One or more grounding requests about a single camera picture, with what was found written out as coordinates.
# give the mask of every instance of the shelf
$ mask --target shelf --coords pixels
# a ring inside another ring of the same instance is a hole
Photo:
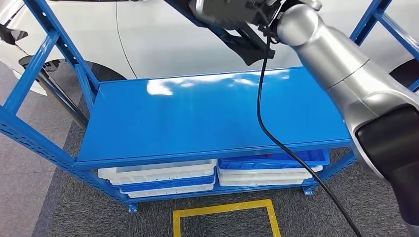
[[[259,74],[103,82],[74,166],[283,152],[257,122]],[[261,109],[266,127],[294,151],[349,145],[340,114],[304,68],[267,71]]]
[[[233,194],[233,193],[243,193],[243,192],[252,192],[252,191],[263,191],[270,189],[284,189],[292,187],[302,187],[315,185],[317,182],[311,179],[305,180],[302,184],[293,184],[293,185],[269,185],[269,186],[243,186],[243,187],[222,187],[219,184],[218,176],[215,176],[214,189],[209,191],[187,193],[187,194],[173,194],[173,195],[164,195],[164,196],[155,196],[155,197],[138,197],[138,198],[129,198],[128,202],[145,202],[145,201],[159,201],[159,200],[168,200],[168,199],[177,199],[177,198],[194,198],[202,196],[211,196],[211,195],[221,195],[221,194]]]

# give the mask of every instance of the yellow tape square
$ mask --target yellow tape square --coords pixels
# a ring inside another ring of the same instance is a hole
[[[271,199],[173,211],[173,237],[180,237],[180,218],[266,207],[273,237],[281,237]]]

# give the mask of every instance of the white plastic tray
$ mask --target white plastic tray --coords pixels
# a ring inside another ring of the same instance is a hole
[[[318,172],[323,169],[323,166],[318,165],[311,168],[314,172]],[[240,175],[240,174],[279,174],[279,173],[308,173],[305,168],[288,168],[288,169],[220,169],[218,173],[226,175]]]
[[[280,181],[223,181],[220,179],[220,186],[262,186],[262,185],[290,185],[302,184],[304,180],[280,180]]]
[[[278,174],[230,174],[218,172],[218,178],[224,182],[237,181],[281,181],[281,180],[304,180],[311,178],[309,173],[278,173]]]
[[[217,159],[98,169],[97,176],[113,185],[183,179],[214,174]]]
[[[171,194],[184,194],[184,193],[193,193],[200,191],[212,190],[214,188],[215,179],[212,184],[202,184],[202,185],[192,185],[184,187],[175,187],[167,189],[152,189],[136,192],[121,192],[123,194],[128,194],[130,198],[142,198],[142,197],[151,197],[151,196],[161,196],[161,195],[171,195]]]

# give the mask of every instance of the stacked trays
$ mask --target stacked trays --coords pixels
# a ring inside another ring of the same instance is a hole
[[[330,163],[329,150],[296,152],[315,172]],[[220,186],[301,184],[312,178],[307,170],[286,153],[218,159]]]
[[[130,198],[212,190],[216,159],[98,169],[97,176]]]

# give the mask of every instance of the white car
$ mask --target white car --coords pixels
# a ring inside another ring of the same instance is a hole
[[[212,32],[196,27],[163,0],[47,2],[86,61],[125,79],[261,68],[260,61],[248,67]],[[322,0],[322,3],[320,13],[325,22],[350,35],[371,1]],[[386,11],[414,39],[419,39],[418,12],[418,0],[394,0]],[[21,0],[0,0],[0,24],[0,61],[19,77],[24,69],[18,61],[35,54],[45,32]],[[269,60],[269,68],[301,65],[288,46],[272,47],[276,54]],[[362,49],[388,72],[413,59],[379,23]],[[46,61],[48,69],[53,70],[63,58],[55,48]]]

